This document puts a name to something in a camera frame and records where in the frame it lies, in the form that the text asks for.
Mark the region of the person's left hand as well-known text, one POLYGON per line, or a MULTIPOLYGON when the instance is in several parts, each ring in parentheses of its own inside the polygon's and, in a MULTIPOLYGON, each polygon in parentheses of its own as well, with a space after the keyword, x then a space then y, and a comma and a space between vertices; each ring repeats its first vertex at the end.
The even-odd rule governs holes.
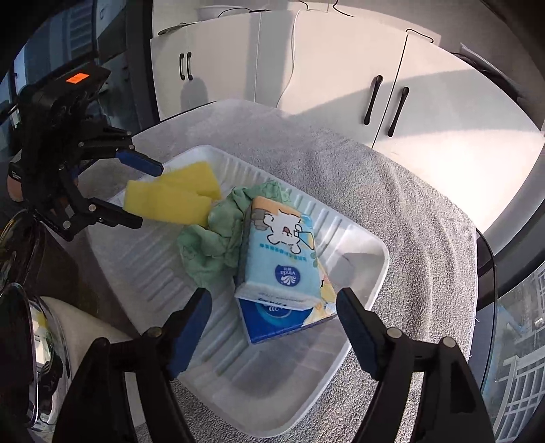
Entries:
POLYGON ((24 200, 20 176, 17 174, 17 170, 13 166, 13 163, 8 163, 6 189, 9 198, 11 198, 13 201, 22 202, 24 200))

